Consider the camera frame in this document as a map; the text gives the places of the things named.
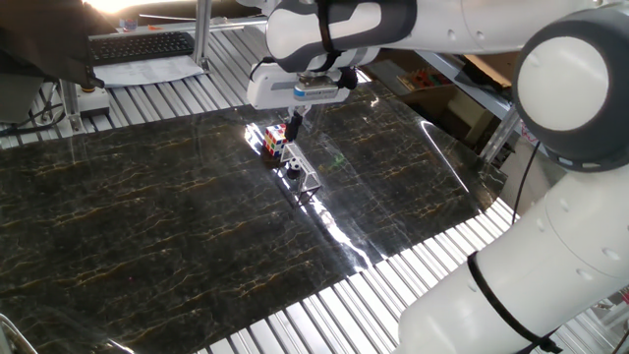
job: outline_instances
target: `paper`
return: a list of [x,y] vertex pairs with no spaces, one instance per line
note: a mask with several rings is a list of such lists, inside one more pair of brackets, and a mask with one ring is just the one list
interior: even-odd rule
[[94,68],[107,88],[166,83],[203,73],[192,58],[180,56],[142,60]]

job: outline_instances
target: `dark marble surface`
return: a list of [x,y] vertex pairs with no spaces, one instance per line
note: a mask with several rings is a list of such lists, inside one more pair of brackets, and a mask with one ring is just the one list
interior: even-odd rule
[[310,114],[298,144],[323,188],[293,208],[249,125],[283,115],[0,151],[0,313],[42,354],[192,353],[470,218],[504,181],[368,84]]

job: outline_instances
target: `black keyboard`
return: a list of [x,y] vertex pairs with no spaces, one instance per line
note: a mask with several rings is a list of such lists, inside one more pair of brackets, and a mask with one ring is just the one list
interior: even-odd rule
[[195,40],[187,32],[147,33],[92,39],[93,66],[190,55]]

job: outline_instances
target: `metal pole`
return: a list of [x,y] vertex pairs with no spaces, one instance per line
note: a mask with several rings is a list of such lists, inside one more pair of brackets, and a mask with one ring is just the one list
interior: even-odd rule
[[195,52],[193,60],[197,65],[207,70],[205,48],[209,30],[209,20],[212,15],[212,0],[197,1],[197,23],[195,25]]
[[515,105],[512,105],[506,116],[504,116],[502,123],[500,123],[498,129],[496,129],[495,133],[493,133],[493,136],[489,139],[489,142],[487,142],[487,145],[481,152],[481,158],[485,162],[493,162],[500,149],[504,146],[511,136],[511,133],[515,130],[515,127],[518,123],[520,123],[520,120],[521,118],[517,109],[515,109]]
[[66,119],[70,121],[73,131],[83,132],[83,121],[81,120],[79,99],[77,97],[77,85],[65,80],[61,80],[60,82],[61,99],[63,101],[63,107],[66,111]]
[[0,354],[12,354],[13,350],[9,346],[9,340],[4,333],[4,328],[0,324]]

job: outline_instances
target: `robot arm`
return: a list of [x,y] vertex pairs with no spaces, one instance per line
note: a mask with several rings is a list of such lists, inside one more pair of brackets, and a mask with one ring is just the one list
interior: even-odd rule
[[[257,5],[268,11],[268,2],[263,4]],[[274,63],[254,72],[248,98],[256,109],[342,102],[349,90],[338,85],[339,68],[368,64],[380,48],[518,50],[547,24],[597,5],[598,0],[284,0],[266,29]]]
[[[260,67],[253,85],[271,83],[270,100],[285,95],[268,105],[344,100],[349,92],[335,92],[335,79],[321,77],[336,75],[348,62],[371,61],[380,47],[522,49],[516,107],[549,156],[572,172],[404,312],[396,354],[519,353],[542,342],[556,352],[538,339],[629,283],[627,3],[581,11],[602,1],[336,2],[328,9],[330,40],[323,40],[318,8],[308,2],[284,0],[269,18],[268,48],[276,63]],[[345,52],[322,72],[326,41]],[[365,46],[369,54],[357,59],[357,48]],[[313,95],[296,98],[315,82],[329,90],[313,85]],[[250,87],[250,100],[260,108],[257,98]]]

